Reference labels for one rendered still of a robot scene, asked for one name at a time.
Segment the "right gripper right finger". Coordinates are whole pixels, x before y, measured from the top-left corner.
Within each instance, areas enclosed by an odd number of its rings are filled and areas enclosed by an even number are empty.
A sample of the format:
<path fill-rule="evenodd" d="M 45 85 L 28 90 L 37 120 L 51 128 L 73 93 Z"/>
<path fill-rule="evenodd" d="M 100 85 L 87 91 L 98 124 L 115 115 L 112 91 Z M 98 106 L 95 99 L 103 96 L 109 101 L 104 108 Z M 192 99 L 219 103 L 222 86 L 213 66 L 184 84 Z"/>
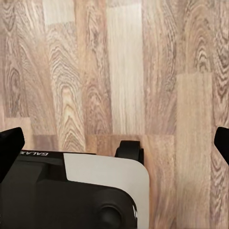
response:
<path fill-rule="evenodd" d="M 224 127 L 218 127 L 214 145 L 218 151 L 222 154 L 226 162 L 229 164 L 229 129 Z"/>

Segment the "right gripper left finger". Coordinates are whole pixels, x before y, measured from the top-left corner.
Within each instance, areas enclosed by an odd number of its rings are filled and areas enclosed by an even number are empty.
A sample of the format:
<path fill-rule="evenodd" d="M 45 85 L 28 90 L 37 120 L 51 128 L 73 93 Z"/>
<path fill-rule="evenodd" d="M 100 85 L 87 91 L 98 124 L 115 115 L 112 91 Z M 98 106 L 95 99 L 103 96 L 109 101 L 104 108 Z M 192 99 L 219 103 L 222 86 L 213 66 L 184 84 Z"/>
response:
<path fill-rule="evenodd" d="M 0 132 L 0 184 L 25 145 L 20 127 Z"/>

